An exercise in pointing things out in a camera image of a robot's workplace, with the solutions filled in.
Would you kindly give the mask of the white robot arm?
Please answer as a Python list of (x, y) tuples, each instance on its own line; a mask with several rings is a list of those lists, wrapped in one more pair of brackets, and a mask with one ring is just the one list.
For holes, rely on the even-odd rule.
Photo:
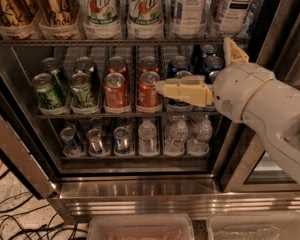
[(266, 152), (300, 184), (300, 91), (249, 61), (236, 42), (223, 41), (225, 68), (211, 85), (203, 76), (160, 80), (160, 95), (198, 107), (214, 105), (235, 123), (243, 123), (261, 138)]

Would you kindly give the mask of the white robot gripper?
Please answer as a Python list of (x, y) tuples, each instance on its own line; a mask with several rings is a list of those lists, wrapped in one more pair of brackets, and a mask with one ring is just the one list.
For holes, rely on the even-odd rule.
[(204, 76), (193, 75), (157, 81), (156, 91), (198, 107), (212, 105), (214, 101), (219, 113), (241, 123), (248, 101), (268, 81), (275, 80), (275, 75), (258, 64), (247, 63), (249, 56), (229, 37), (224, 38), (223, 52), (226, 68), (217, 74), (213, 86), (205, 83)]

